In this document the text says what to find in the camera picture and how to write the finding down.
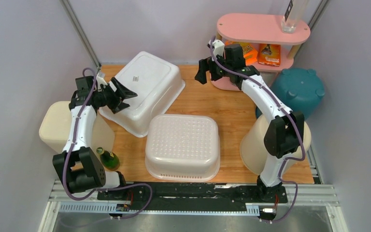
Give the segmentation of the white plastic tub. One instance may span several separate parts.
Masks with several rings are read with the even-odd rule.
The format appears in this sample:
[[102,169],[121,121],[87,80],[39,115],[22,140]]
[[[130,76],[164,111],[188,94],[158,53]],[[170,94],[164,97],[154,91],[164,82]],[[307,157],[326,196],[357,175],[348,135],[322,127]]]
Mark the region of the white plastic tub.
[[102,107],[99,113],[136,137],[148,134],[151,120],[164,114],[185,88],[178,66],[145,51],[138,53],[115,78],[137,97],[127,99],[129,108],[112,113]]

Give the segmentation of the cream rectangular bin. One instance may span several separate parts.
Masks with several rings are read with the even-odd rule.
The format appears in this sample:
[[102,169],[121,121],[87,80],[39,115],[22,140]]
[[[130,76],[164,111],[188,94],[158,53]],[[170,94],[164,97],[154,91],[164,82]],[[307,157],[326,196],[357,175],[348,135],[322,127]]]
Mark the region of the cream rectangular bin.
[[[72,154],[77,154],[82,147],[91,148],[96,153],[98,147],[111,151],[114,145],[114,132],[92,106],[69,109],[68,101],[52,104],[40,127],[39,136],[56,154],[68,152],[72,142],[75,143]],[[75,127],[79,116],[78,127]]]

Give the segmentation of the translucent white basin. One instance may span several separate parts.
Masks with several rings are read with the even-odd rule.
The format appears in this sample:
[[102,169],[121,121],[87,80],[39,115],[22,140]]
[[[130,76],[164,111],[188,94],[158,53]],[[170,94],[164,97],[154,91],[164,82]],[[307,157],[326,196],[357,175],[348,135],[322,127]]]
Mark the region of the translucent white basin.
[[161,114],[149,125],[145,166],[151,176],[179,182],[207,182],[220,169],[217,123],[207,116]]

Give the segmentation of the cream round bucket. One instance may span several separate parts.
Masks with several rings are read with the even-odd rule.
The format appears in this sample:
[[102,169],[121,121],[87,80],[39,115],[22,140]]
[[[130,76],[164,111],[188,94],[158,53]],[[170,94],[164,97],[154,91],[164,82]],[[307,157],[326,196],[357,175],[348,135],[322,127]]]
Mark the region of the cream round bucket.
[[[244,165],[252,171],[254,174],[260,175],[263,171],[267,159],[268,152],[265,148],[263,139],[268,129],[268,122],[266,118],[261,115],[250,131],[243,137],[240,143],[240,155]],[[310,148],[312,140],[312,134],[310,128],[306,122],[304,122],[304,138],[303,144],[305,152]],[[298,148],[293,153],[296,158],[302,157],[301,149]],[[294,165],[297,161],[289,160],[286,164],[284,174]]]

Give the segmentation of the teal round bucket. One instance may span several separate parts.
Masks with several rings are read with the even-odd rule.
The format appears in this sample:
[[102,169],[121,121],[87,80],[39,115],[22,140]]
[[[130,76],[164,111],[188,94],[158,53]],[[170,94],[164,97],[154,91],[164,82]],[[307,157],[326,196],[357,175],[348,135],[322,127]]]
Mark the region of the teal round bucket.
[[284,69],[270,89],[292,111],[300,111],[307,120],[325,96],[322,80],[314,69]]

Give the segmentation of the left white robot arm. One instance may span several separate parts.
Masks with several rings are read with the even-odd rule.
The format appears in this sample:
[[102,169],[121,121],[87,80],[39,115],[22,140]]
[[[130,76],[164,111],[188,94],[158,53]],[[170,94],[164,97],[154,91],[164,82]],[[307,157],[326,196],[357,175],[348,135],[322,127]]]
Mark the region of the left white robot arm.
[[77,90],[69,103],[69,137],[62,152],[53,156],[53,167],[69,195],[105,188],[116,200],[123,200],[128,186],[121,182],[121,173],[106,171],[90,146],[98,110],[106,106],[116,114],[130,106],[124,100],[138,95],[114,77],[108,83],[99,76],[83,76],[75,82]]

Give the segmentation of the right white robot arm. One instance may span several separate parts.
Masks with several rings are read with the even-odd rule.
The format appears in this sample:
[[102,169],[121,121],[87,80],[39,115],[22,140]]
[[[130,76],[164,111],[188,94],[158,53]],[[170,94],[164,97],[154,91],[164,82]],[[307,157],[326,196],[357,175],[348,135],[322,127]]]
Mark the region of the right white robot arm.
[[305,118],[294,112],[271,91],[260,72],[247,65],[240,44],[225,45],[212,38],[207,46],[211,55],[199,60],[195,80],[207,83],[207,72],[212,81],[228,77],[260,109],[268,122],[263,143],[268,152],[265,167],[257,178],[257,197],[268,202],[282,190],[283,171],[289,160],[303,161],[306,151],[303,144]]

